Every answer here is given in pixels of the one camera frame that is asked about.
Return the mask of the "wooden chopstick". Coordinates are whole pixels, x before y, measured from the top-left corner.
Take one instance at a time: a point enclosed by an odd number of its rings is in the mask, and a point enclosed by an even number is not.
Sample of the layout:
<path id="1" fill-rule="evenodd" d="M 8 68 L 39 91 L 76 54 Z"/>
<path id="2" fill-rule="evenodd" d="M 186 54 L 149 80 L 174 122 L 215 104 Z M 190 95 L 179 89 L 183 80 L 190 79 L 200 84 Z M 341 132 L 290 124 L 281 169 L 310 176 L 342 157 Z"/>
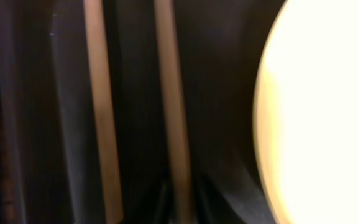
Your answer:
<path id="1" fill-rule="evenodd" d="M 102 0 L 84 0 L 89 74 L 106 223 L 124 218 Z"/>
<path id="2" fill-rule="evenodd" d="M 177 223 L 195 222 L 191 160 L 172 0 L 154 0 L 160 82 Z"/>

